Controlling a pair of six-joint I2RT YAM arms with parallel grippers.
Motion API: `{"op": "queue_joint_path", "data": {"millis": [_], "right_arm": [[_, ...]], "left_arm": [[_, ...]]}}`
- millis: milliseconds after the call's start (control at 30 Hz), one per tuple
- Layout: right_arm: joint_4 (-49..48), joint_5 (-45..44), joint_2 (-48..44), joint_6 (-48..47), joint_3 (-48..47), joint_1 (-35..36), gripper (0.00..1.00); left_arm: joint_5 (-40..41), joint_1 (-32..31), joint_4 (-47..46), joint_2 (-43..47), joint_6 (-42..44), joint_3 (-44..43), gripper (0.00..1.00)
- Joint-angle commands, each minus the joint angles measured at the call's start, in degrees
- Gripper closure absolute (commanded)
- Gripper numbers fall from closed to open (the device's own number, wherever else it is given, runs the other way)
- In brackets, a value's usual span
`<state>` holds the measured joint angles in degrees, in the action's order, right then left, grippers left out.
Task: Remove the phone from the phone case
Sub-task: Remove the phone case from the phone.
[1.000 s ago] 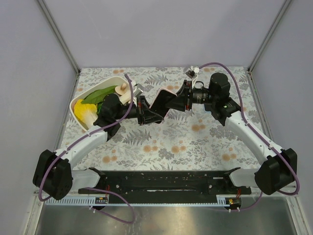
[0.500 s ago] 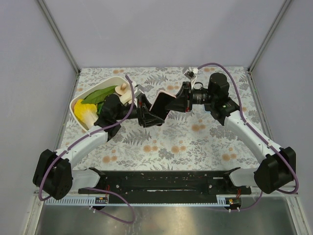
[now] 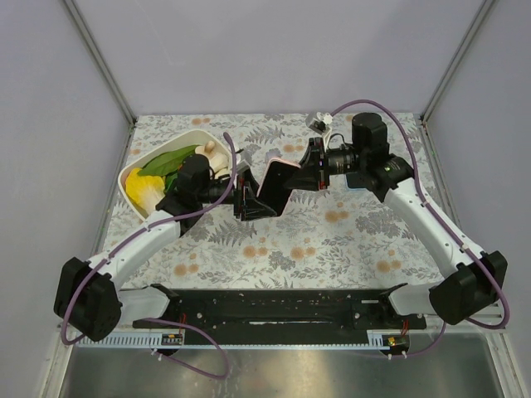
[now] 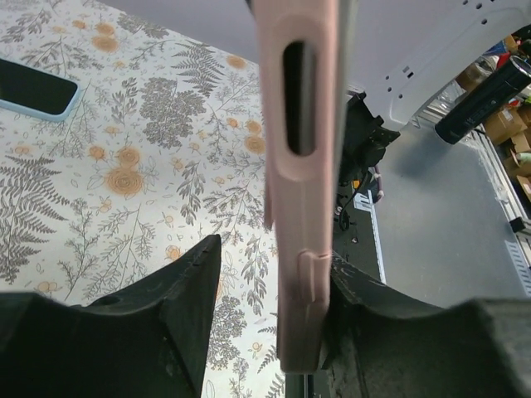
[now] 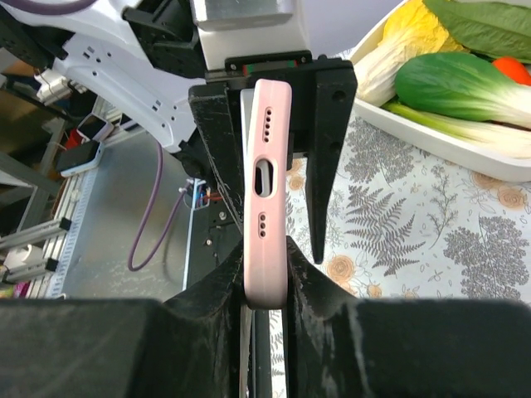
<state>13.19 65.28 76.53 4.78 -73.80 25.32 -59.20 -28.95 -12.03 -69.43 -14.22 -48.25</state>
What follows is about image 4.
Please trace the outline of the black phone blue case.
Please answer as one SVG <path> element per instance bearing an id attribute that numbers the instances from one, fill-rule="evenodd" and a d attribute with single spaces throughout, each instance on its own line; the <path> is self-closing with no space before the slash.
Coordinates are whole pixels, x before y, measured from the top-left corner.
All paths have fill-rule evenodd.
<path id="1" fill-rule="evenodd" d="M 1 108 L 51 122 L 66 120 L 80 86 L 51 73 L 1 59 Z"/>

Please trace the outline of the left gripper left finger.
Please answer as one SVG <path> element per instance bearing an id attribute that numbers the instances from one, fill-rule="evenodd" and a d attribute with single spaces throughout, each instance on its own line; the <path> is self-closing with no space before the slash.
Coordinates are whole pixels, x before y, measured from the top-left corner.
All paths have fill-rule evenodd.
<path id="1" fill-rule="evenodd" d="M 199 397 L 221 251 L 209 235 L 87 306 L 2 294 L 2 396 Z"/>

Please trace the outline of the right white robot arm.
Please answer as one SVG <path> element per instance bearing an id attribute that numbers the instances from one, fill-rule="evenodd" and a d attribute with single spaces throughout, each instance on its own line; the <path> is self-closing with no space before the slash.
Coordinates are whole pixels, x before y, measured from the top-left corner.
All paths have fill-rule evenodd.
<path id="1" fill-rule="evenodd" d="M 530 23 L 530 2 L 361 1 L 348 87 L 398 131 L 469 64 Z"/>

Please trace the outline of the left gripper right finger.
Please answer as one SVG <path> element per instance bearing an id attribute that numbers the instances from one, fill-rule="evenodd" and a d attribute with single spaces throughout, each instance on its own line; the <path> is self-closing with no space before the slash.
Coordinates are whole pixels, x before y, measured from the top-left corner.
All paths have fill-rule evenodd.
<path id="1" fill-rule="evenodd" d="M 324 366 L 333 397 L 527 397 L 530 302 L 424 303 L 332 258 Z"/>

